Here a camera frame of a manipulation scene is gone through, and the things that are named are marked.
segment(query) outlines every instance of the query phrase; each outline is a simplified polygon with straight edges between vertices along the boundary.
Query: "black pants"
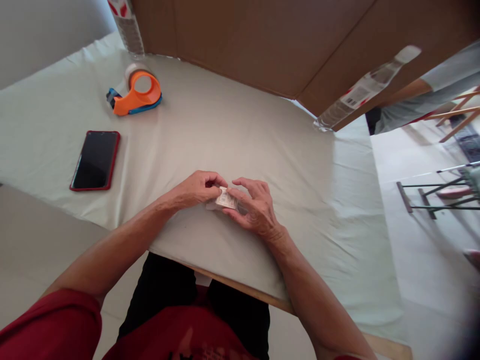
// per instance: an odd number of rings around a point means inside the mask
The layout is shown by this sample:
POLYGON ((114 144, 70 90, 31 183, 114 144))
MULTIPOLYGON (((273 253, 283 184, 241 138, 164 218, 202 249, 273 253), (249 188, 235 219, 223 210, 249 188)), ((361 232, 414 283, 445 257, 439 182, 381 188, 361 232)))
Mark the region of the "black pants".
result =
POLYGON ((382 109, 379 107, 374 107, 372 110, 365 113, 365 117, 370 136, 375 135, 375 127, 382 117, 382 109))
MULTIPOLYGON (((149 252, 118 339, 162 309, 191 305, 196 297, 192 269, 149 252)), ((269 306, 215 280, 208 288, 207 297, 215 314, 231 327, 248 352, 260 360, 269 359, 269 306)))

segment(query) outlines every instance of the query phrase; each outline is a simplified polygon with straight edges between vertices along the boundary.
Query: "clear plastic bottle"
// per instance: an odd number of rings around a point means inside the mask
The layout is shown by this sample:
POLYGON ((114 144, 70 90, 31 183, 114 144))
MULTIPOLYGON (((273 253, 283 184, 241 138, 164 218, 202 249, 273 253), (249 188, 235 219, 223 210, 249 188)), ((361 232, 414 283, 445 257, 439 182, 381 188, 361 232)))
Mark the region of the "clear plastic bottle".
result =
POLYGON ((416 46, 406 46, 393 60, 365 74, 313 122, 313 127, 321 131, 332 130, 337 123, 385 89, 402 66, 415 59, 421 52, 416 46))
POLYGON ((108 0, 108 5, 125 49, 128 50, 134 61, 143 60, 145 57, 144 43, 130 0, 108 0))

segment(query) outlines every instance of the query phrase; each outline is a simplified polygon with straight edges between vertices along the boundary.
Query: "cardboard panel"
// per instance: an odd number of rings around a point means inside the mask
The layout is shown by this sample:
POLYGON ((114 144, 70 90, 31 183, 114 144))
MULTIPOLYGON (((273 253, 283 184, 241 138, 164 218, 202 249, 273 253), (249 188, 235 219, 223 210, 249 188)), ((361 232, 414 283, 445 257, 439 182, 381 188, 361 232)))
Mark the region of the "cardboard panel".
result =
POLYGON ((295 98, 373 1, 136 0, 133 4, 148 52, 173 55, 171 34, 176 34, 177 56, 182 60, 295 98), (175 24, 167 18, 171 13, 175 24))
POLYGON ((422 54, 405 65, 387 89, 334 128, 341 129, 479 38, 478 10, 478 4, 469 0, 377 1, 298 101, 319 116, 365 73, 392 59, 403 47, 420 47, 422 54))
POLYGON ((173 0, 131 0, 147 54, 177 57, 173 0))

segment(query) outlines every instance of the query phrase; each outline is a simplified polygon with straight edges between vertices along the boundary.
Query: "floor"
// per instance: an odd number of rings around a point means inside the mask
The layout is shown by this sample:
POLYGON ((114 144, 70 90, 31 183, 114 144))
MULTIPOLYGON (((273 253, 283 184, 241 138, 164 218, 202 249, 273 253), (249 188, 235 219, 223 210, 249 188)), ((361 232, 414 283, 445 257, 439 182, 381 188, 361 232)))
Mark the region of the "floor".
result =
MULTIPOLYGON (((416 360, 450 359, 448 354, 458 351, 471 317, 472 285, 479 280, 461 251, 480 249, 480 215, 443 211, 437 221, 422 210, 410 215, 397 190, 398 180, 438 182, 439 176, 432 172, 467 162, 454 139, 438 144, 446 130, 434 125, 419 122, 371 138, 409 345, 416 360)), ((408 195, 418 201, 414 190, 408 195)), ((1 186, 0 328, 28 309, 58 274, 105 234, 96 225, 1 186)), ((115 342, 144 260, 145 256, 140 258, 105 299, 95 359, 101 359, 115 342)), ((272 307, 270 313, 270 358, 314 359, 299 320, 272 307)))

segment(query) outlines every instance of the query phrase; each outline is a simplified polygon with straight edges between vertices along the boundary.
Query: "white tablecloth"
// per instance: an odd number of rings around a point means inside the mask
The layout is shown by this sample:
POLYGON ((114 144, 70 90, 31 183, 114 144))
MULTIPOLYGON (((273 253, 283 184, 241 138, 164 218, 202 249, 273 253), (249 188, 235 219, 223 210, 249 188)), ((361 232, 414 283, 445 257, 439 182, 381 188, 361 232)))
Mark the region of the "white tablecloth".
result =
MULTIPOLYGON (((117 33, 0 91, 0 182, 114 229, 196 169, 269 183, 278 220, 362 331, 404 343, 402 305, 365 120, 318 133, 289 101, 163 56, 146 61, 163 101, 117 117, 130 63, 117 33), (108 191, 72 192, 85 133, 116 130, 108 191)), ((171 219, 151 250, 288 295, 264 244, 203 205, 171 219)))

